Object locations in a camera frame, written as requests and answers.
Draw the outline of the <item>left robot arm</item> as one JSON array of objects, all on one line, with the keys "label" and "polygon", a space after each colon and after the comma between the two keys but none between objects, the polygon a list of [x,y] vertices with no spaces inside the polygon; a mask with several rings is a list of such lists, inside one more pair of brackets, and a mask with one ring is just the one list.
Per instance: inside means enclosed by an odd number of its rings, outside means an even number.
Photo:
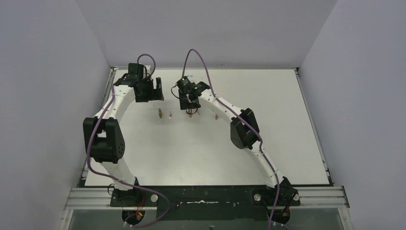
[{"label": "left robot arm", "polygon": [[129,63],[127,73],[112,83],[110,97],[102,109],[83,121],[87,161],[95,161],[106,170],[102,173],[90,166],[90,171],[112,179],[115,189],[123,191],[123,199],[131,205],[141,200],[142,192],[124,160],[120,121],[132,102],[163,99],[161,78],[152,78],[151,66]]}]

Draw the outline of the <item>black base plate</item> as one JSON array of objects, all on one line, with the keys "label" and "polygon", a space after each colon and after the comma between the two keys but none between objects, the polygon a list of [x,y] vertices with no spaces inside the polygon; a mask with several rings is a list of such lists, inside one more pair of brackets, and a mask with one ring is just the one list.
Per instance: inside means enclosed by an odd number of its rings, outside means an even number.
[{"label": "black base plate", "polygon": [[282,185],[149,186],[147,191],[111,193],[111,207],[156,208],[162,220],[288,221],[290,208],[300,206],[298,191]]}]

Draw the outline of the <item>aluminium frame rail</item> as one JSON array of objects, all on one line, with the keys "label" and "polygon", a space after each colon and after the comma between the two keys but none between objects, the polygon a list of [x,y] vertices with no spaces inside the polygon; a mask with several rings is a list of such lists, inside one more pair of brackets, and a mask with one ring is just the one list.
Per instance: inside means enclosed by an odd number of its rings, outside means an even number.
[{"label": "aluminium frame rail", "polygon": [[[303,208],[349,208],[344,187],[298,187],[300,205]],[[65,209],[72,210],[136,210],[136,207],[112,207],[111,196],[103,188],[72,188]]]}]

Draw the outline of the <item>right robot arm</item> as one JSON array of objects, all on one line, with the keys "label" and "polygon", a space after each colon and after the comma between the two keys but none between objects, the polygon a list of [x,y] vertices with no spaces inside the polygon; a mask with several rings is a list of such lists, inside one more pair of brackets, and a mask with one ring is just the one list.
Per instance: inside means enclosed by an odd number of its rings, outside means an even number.
[{"label": "right robot arm", "polygon": [[244,150],[252,159],[270,189],[270,200],[280,205],[298,201],[297,189],[278,170],[263,148],[259,126],[253,111],[241,109],[217,96],[205,82],[191,82],[183,76],[176,82],[181,110],[205,107],[219,115],[230,125],[230,139],[235,147]]}]

